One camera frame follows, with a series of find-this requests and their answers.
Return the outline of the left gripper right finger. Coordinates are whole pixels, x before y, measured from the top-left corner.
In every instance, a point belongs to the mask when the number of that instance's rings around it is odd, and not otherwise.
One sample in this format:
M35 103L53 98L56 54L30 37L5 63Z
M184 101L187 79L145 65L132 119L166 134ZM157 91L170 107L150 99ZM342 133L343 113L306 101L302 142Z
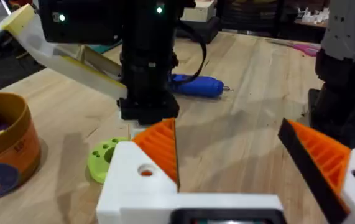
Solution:
M278 131L328 223L355 223L355 148L284 118Z

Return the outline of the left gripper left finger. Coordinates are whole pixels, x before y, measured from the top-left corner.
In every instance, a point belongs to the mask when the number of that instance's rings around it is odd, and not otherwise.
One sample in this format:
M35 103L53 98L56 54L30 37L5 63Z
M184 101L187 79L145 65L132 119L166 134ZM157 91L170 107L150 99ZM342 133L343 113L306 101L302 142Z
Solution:
M175 120L165 119L116 144L96 206L98 223L169 223L178 193Z

